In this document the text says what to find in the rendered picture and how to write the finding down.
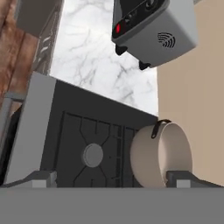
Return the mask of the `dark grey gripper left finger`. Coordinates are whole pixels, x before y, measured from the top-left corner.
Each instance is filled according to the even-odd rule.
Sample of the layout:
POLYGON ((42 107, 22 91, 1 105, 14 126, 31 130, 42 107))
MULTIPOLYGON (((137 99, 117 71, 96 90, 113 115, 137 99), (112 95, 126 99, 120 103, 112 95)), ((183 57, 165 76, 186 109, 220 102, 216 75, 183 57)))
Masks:
POLYGON ((23 179, 2 185, 2 188, 51 188, 56 186, 56 171, 33 171, 23 179))

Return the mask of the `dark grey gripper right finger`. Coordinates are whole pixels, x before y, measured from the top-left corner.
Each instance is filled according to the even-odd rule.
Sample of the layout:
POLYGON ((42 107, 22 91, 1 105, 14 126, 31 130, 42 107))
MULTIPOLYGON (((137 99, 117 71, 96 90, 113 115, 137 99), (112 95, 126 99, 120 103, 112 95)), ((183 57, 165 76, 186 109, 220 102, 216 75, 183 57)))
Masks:
POLYGON ((168 171, 166 186, 172 188, 219 187, 219 185, 197 178, 189 171, 168 171))

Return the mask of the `black and grey stove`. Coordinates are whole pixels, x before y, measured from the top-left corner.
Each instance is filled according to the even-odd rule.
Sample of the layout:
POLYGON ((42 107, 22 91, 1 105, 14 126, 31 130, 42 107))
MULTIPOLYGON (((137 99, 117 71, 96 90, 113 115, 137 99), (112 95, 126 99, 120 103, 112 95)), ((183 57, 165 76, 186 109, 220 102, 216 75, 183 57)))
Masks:
POLYGON ((55 173, 59 187, 137 187, 130 145, 157 117, 34 73, 0 149, 0 186, 55 173))

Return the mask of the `grey cupboard run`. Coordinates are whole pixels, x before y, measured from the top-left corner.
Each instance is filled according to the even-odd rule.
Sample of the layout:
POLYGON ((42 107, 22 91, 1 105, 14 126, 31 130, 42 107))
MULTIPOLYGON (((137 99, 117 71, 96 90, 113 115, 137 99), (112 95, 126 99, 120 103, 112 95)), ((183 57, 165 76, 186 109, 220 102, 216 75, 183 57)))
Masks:
POLYGON ((64 0, 17 0, 14 18, 20 30, 38 39, 32 70, 48 75, 64 0))

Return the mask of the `grey toaster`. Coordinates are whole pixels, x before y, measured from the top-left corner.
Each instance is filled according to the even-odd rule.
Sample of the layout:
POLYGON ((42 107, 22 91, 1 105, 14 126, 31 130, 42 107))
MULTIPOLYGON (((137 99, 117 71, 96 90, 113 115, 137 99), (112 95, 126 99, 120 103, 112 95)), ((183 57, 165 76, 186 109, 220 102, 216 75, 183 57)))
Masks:
POLYGON ((198 44, 194 0, 114 0, 111 40, 141 70, 175 60, 198 44))

